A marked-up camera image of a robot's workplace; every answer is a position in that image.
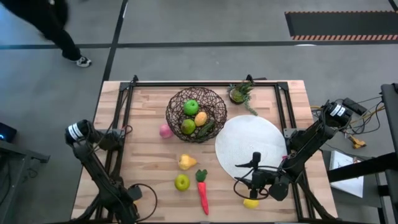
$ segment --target black mat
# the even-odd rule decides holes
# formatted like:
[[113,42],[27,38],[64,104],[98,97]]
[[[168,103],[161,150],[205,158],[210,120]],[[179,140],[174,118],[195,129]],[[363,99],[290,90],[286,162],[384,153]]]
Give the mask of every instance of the black mat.
[[294,40],[397,40],[394,11],[285,12]]

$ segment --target white round board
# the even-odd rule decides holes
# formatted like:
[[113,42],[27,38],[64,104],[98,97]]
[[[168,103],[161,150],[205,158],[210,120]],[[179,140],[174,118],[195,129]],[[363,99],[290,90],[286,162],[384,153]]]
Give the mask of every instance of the white round board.
[[287,155],[285,139],[279,129],[268,120],[253,115],[228,120],[216,137],[216,155],[222,168],[232,178],[242,177],[250,168],[235,165],[250,162],[254,152],[261,153],[259,166],[278,167],[282,157]]

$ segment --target wire basket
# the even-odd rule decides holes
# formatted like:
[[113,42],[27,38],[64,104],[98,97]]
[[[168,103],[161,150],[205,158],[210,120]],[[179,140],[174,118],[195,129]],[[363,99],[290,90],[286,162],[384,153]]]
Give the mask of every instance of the wire basket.
[[[203,126],[196,127],[192,134],[184,134],[181,132],[181,124],[185,119],[195,119],[195,115],[186,115],[184,111],[184,103],[188,100],[196,100],[199,104],[199,112],[206,112],[207,120]],[[217,136],[219,131],[223,129],[226,122],[226,106],[217,93],[202,87],[190,87],[178,92],[173,96],[166,108],[167,124],[173,133],[181,140],[186,142],[201,143]],[[215,125],[207,132],[206,136],[199,138],[197,134],[210,121],[214,121]]]

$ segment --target gray floor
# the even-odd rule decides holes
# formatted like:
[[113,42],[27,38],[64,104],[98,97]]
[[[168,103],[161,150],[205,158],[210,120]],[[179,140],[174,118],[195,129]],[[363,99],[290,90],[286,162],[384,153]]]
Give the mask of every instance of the gray floor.
[[[76,43],[110,44],[121,1],[70,0],[67,29]],[[129,0],[119,42],[290,41],[284,11],[315,10],[391,7],[387,0]],[[0,6],[0,45],[14,44],[50,43]],[[57,49],[0,50],[0,122],[19,130],[18,145],[51,155],[21,192],[15,223],[60,222],[70,216],[81,165],[65,145],[63,130],[93,118],[109,50],[82,52],[94,61],[91,68],[76,68]],[[140,80],[231,80],[250,73],[305,80],[311,104],[321,105],[327,99],[377,96],[381,84],[398,82],[396,58],[397,45],[118,49],[110,80],[133,75]],[[379,131],[361,136],[368,144],[364,149],[353,150],[342,135],[329,143],[362,156],[391,152],[384,113],[380,120]],[[378,222],[374,208],[335,200],[344,220]]]

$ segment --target red carrot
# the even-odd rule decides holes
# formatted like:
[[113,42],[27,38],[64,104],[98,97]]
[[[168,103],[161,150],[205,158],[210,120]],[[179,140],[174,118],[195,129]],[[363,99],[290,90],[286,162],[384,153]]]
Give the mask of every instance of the red carrot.
[[201,207],[203,208],[203,211],[205,211],[205,214],[209,215],[209,204],[206,197],[206,184],[204,182],[198,182],[198,192],[200,195]]
[[209,215],[209,204],[207,202],[207,196],[206,196],[206,183],[204,183],[206,175],[207,175],[207,170],[203,171],[198,170],[196,173],[201,206],[205,214]]

